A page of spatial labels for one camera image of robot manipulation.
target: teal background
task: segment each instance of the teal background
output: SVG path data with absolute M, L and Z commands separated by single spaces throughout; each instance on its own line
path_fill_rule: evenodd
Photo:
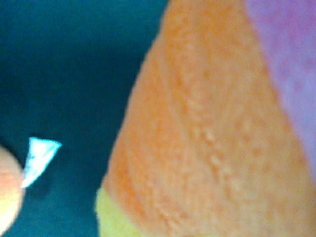
M 5 237 L 96 237 L 95 194 L 166 1 L 0 1 L 0 144 L 63 144 Z

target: finger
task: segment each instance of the finger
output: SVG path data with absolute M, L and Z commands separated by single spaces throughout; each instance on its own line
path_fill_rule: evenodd
M 21 208 L 22 169 L 15 157 L 0 147 L 0 236 L 12 225 Z

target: orange plush fabric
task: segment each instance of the orange plush fabric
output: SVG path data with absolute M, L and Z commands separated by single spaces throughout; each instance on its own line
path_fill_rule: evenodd
M 316 189 L 242 1 L 170 1 L 103 181 L 144 233 L 316 235 Z

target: stuffed toy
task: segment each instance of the stuffed toy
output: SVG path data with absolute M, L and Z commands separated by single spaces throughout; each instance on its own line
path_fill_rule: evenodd
M 96 196 L 101 237 L 316 236 L 315 8 L 168 2 Z M 0 175 L 3 233 L 24 193 L 3 148 Z

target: small white tag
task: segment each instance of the small white tag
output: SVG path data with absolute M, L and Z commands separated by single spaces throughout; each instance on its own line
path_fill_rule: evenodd
M 23 170 L 22 188 L 30 186 L 45 171 L 61 143 L 36 137 L 29 138 L 29 153 Z

